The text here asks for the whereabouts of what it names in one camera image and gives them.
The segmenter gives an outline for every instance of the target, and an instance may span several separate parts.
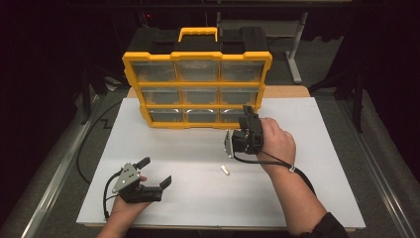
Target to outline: black cable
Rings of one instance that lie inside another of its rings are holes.
[[[259,152],[264,153],[264,154],[266,154],[266,155],[268,155],[270,157],[273,157],[274,159],[277,160],[277,162],[274,162],[274,161],[249,161],[249,160],[244,160],[244,159],[238,158],[237,156],[235,156],[235,154],[234,154],[234,158],[235,158],[235,160],[237,160],[239,162],[242,162],[242,163],[246,163],[246,164],[275,165],[275,166],[283,166],[283,167],[286,167],[292,173],[297,173],[298,175],[300,175],[300,177],[303,179],[303,181],[305,181],[305,183],[308,185],[308,187],[316,195],[315,189],[314,189],[311,181],[309,180],[309,178],[305,175],[305,173],[303,171],[301,171],[300,169],[298,169],[297,167],[295,167],[295,166],[293,166],[293,165],[291,165],[289,163],[286,163],[286,162],[282,161],[281,159],[279,159],[279,158],[277,158],[275,156],[270,155],[267,152],[264,152],[264,151],[261,151],[261,150],[259,150]]]
[[[105,216],[105,219],[107,219],[108,220],[108,218],[109,218],[109,212],[108,212],[108,210],[106,209],[106,201],[110,198],[110,197],[106,197],[106,193],[108,192],[108,186],[109,186],[109,183],[111,183],[111,181],[114,179],[114,178],[116,178],[116,177],[118,177],[120,174],[121,174],[121,171],[122,171],[122,169],[120,170],[120,171],[118,171],[118,172],[116,172],[116,173],[114,173],[109,179],[108,179],[108,181],[106,182],[106,184],[105,184],[105,189],[104,189],[104,197],[103,197],[103,200],[102,200],[102,204],[103,204],[103,208],[104,208],[104,216]]]
[[[113,198],[113,197],[116,197],[116,196],[118,196],[118,194],[117,194],[117,195],[108,196],[108,197],[106,198],[106,200],[109,200],[109,199],[111,199],[111,198]]]
[[[81,145],[80,145],[80,149],[78,150],[78,152],[77,152],[77,157],[76,157],[76,167],[77,167],[77,171],[78,171],[78,173],[80,174],[80,176],[81,176],[81,178],[84,180],[84,181],[86,181],[87,182],[87,184],[90,184],[91,183],[91,181],[89,180],[89,179],[87,179],[84,175],[83,175],[83,172],[81,171],[81,169],[80,169],[80,164],[79,164],[79,161],[80,161],[80,154],[81,154],[81,151],[82,151],[82,149],[83,149],[83,146],[84,146],[84,144],[86,143],[86,140],[87,140],[87,138],[89,137],[89,135],[90,135],[90,133],[92,132],[92,130],[93,130],[93,128],[96,126],[96,124],[102,119],[102,117],[106,114],[106,113],[108,113],[109,111],[111,111],[114,107],[116,107],[118,104],[120,104],[122,101],[119,101],[119,102],[117,102],[117,103],[115,103],[114,105],[112,105],[111,107],[109,107],[105,112],[103,112],[100,116],[99,116],[99,118],[92,124],[92,126],[89,128],[89,131],[86,133],[86,136],[84,136],[84,138],[83,138],[83,141],[81,142]]]

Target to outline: wrist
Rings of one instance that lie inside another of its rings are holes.
[[[285,180],[292,176],[296,176],[296,174],[292,173],[289,168],[283,166],[276,166],[276,168],[271,168],[271,170],[267,171],[267,173],[271,180]]]
[[[104,228],[98,237],[107,238],[122,238],[126,235],[131,223],[121,217],[116,217],[111,214]]]

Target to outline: small metal part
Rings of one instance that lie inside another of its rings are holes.
[[[121,171],[120,177],[118,178],[117,182],[112,189],[112,192],[116,193],[123,189],[124,187],[130,185],[131,183],[139,180],[138,177],[135,177],[134,174],[137,173],[136,168],[130,163],[126,163]]]
[[[232,135],[233,135],[233,131],[232,130],[226,130],[226,136],[225,136],[225,140],[223,141],[223,143],[225,144],[225,152],[226,154],[228,154],[229,158],[233,158],[234,155],[234,148],[232,145]]]
[[[289,169],[289,171],[291,172],[291,173],[294,173],[294,170],[296,169],[296,167],[294,166],[294,165],[291,165],[291,167],[290,167],[290,169]]]
[[[221,167],[221,169],[222,169],[222,171],[227,175],[227,176],[229,176],[231,173],[229,172],[229,170],[228,170],[228,168],[226,168],[225,166],[222,166]]]

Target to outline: forearm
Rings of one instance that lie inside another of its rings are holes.
[[[108,222],[102,228],[101,232],[96,238],[122,238],[125,236],[129,227],[119,227],[117,222],[113,222],[110,217]]]
[[[132,226],[136,216],[132,214],[111,213],[107,223],[97,238],[122,238]]]
[[[312,232],[327,213],[324,206],[300,175],[287,169],[269,175],[292,235]]]

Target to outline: clear plastic drawer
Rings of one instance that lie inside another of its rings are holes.
[[[171,61],[134,61],[132,66],[138,81],[176,81]]]
[[[148,104],[179,104],[176,87],[144,87],[141,91]]]
[[[216,104],[217,87],[181,87],[184,104]]]
[[[263,61],[221,61],[222,81],[259,81],[263,71]]]
[[[257,87],[221,87],[222,104],[255,104],[259,89]]]
[[[243,109],[220,109],[220,122],[237,123],[240,116],[245,116]]]
[[[217,109],[184,109],[183,111],[187,122],[217,122]]]
[[[149,109],[154,122],[182,122],[181,109]]]
[[[180,81],[216,81],[218,64],[213,60],[181,60],[176,62]]]

